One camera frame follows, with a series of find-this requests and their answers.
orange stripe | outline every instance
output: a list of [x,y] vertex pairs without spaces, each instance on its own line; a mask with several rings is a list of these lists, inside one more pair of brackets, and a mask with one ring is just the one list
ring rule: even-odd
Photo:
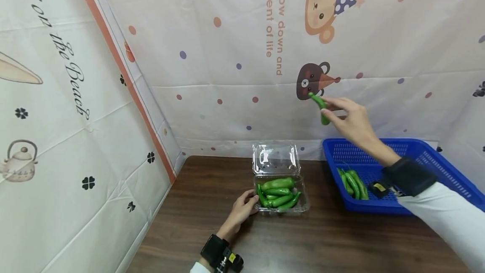
[[[108,44],[109,50],[111,51],[111,54],[113,58],[115,59],[116,64],[118,65],[118,68],[121,71],[121,74],[123,75],[124,78],[130,78],[128,76],[128,72],[121,60],[121,57],[118,53],[118,50],[116,50],[115,43],[113,42],[113,39],[111,38],[111,35],[109,34],[108,26],[106,26],[106,23],[104,22],[103,16],[101,15],[101,12],[98,9],[98,6],[96,5],[95,0],[86,0],[86,3],[91,11],[91,13],[94,16],[94,19],[96,20],[96,23],[98,24],[99,29],[101,30],[104,39],[106,40],[106,43]],[[170,182],[173,183],[175,181],[175,175],[173,174],[172,168],[170,167],[170,164],[167,159],[167,155],[163,151],[162,145],[160,144],[159,140],[157,139],[157,135],[155,131],[153,130],[150,121],[148,119],[147,113],[143,109],[143,105],[141,104],[140,99],[138,98],[138,94],[135,91],[135,88],[130,80],[127,80],[127,87],[128,91],[130,91],[131,97],[133,98],[136,106],[138,107],[138,110],[141,113],[141,116],[143,117],[143,120],[145,121],[145,124],[147,126],[147,129],[150,132],[150,136],[153,140],[153,143],[155,145],[155,148],[157,149],[158,155],[162,159],[163,166],[167,170],[168,177],[170,178]]]

black wrist strap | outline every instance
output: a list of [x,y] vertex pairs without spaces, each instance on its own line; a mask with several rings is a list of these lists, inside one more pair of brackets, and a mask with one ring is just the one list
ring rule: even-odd
[[433,185],[438,177],[409,157],[403,157],[382,170],[385,182],[396,186],[404,195],[416,196]]
[[207,260],[211,267],[216,268],[227,247],[229,247],[228,241],[222,240],[217,235],[212,234],[205,243],[204,248],[202,248],[202,251],[200,251],[200,255]]

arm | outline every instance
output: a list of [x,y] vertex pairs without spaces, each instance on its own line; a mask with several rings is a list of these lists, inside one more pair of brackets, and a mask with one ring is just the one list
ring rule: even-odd
[[[231,239],[236,235],[243,223],[249,216],[258,212],[254,208],[258,202],[259,197],[254,195],[254,190],[248,190],[244,192],[236,202],[232,205],[232,211],[227,217],[226,221],[223,223],[216,235],[220,239],[231,241]],[[210,264],[203,257],[200,258],[198,262],[194,264],[190,273],[210,273],[213,270]]]
[[[366,110],[348,98],[323,98],[324,114],[338,131],[374,157],[384,167],[399,159],[377,138]],[[345,110],[343,120],[332,111]],[[485,272],[485,213],[441,183],[434,183],[418,196],[399,197],[398,202],[433,229],[473,272]]]

white sleeve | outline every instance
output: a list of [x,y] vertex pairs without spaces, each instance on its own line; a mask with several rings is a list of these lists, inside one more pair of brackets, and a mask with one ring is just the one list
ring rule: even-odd
[[196,262],[192,267],[192,269],[190,270],[190,273],[210,273],[210,272],[209,270],[207,270],[206,267]]
[[398,202],[440,235],[470,270],[485,272],[484,212],[438,182]]

clear plastic container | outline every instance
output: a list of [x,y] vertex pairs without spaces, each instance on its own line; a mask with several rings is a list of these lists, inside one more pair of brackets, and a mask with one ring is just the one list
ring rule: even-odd
[[263,207],[259,203],[259,212],[300,214],[310,209],[310,201],[300,175],[300,160],[296,145],[286,145],[278,142],[258,142],[253,144],[254,189],[258,184],[277,178],[291,177],[295,181],[293,193],[301,192],[298,203],[291,209],[273,209]]

